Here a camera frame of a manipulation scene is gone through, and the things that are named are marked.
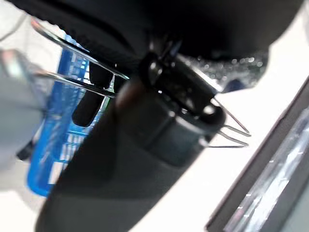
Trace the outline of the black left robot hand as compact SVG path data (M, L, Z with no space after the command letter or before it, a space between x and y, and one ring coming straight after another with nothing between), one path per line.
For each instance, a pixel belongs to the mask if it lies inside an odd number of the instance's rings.
M169 191L219 133L212 98L263 74L270 45L300 0L15 0L59 26L94 65L93 95L76 109L90 122L103 72L118 76L105 114L49 194L38 232L126 232Z

